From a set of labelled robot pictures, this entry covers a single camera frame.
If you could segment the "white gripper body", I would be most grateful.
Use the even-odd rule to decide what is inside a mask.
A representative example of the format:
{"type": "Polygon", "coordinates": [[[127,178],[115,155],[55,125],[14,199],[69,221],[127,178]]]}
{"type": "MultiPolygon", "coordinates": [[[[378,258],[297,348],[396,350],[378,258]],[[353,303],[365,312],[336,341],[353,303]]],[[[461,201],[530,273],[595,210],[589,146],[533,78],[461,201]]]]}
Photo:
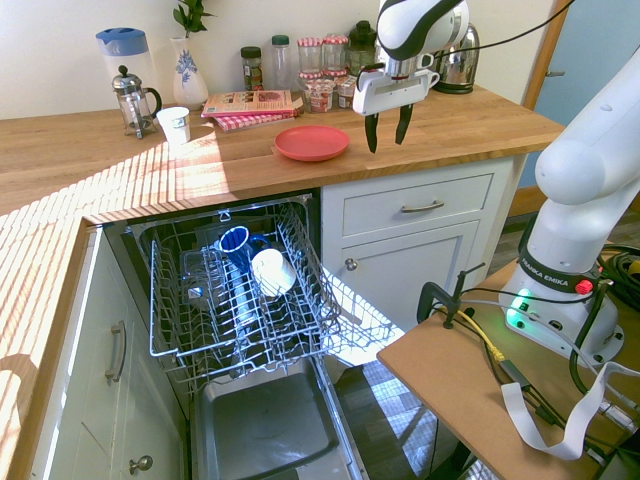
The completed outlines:
{"type": "Polygon", "coordinates": [[[364,67],[357,76],[352,108],[363,116],[425,99],[433,72],[418,62],[386,62],[364,67]]]}

